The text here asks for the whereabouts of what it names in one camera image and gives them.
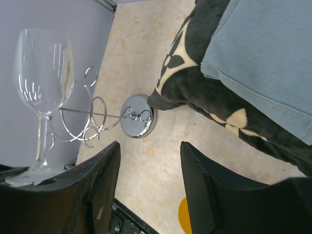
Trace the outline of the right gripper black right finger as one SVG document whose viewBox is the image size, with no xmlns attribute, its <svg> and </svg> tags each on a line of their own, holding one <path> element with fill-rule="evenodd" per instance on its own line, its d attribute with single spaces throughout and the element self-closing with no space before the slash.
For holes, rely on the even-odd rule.
<svg viewBox="0 0 312 234">
<path fill-rule="evenodd" d="M 181 168 L 194 234 L 309 234 L 312 180 L 290 177 L 267 185 L 180 146 Z"/>
</svg>

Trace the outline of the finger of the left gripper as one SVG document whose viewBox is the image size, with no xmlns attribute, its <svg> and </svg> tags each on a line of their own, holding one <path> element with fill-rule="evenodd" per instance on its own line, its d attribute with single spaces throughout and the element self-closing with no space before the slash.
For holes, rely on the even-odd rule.
<svg viewBox="0 0 312 234">
<path fill-rule="evenodd" d="M 29 167 L 11 167 L 7 165 L 0 165 L 0 181 L 3 182 L 7 177 L 19 175 L 27 171 Z"/>
</svg>

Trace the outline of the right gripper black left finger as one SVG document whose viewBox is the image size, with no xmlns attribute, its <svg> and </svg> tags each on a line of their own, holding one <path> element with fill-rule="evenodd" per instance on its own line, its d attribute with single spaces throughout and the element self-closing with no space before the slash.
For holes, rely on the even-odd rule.
<svg viewBox="0 0 312 234">
<path fill-rule="evenodd" d="M 106 234 L 109 231 L 120 144 L 112 142 L 81 164 L 40 183 L 0 183 L 2 234 Z"/>
</svg>

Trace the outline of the orange wine glass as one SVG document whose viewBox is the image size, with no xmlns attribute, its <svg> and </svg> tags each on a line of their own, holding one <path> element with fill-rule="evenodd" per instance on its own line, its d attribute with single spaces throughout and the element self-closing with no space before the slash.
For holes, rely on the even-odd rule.
<svg viewBox="0 0 312 234">
<path fill-rule="evenodd" d="M 182 230 L 186 234 L 192 234 L 190 216 L 189 216 L 189 211 L 188 211 L 188 203 L 187 203 L 186 197 L 184 197 L 180 202 L 180 205 L 178 208 L 178 220 L 179 220 Z"/>
</svg>

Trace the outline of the clear wine glass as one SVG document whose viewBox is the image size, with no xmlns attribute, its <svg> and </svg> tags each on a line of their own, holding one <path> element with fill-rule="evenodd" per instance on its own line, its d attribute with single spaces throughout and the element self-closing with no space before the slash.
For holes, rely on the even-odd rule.
<svg viewBox="0 0 312 234">
<path fill-rule="evenodd" d="M 74 86 L 69 39 L 46 29 L 22 30 L 15 53 L 13 81 L 21 100 L 38 116 L 38 146 L 34 166 L 7 177 L 5 182 L 11 187 L 38 185 L 59 174 L 49 168 L 45 153 L 49 116 L 64 105 Z"/>
</svg>

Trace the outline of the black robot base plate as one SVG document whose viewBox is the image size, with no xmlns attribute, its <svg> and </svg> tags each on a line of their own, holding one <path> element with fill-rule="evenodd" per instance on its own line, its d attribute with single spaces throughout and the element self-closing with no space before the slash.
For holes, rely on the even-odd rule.
<svg viewBox="0 0 312 234">
<path fill-rule="evenodd" d="M 114 198 L 109 234 L 159 234 L 153 227 Z"/>
</svg>

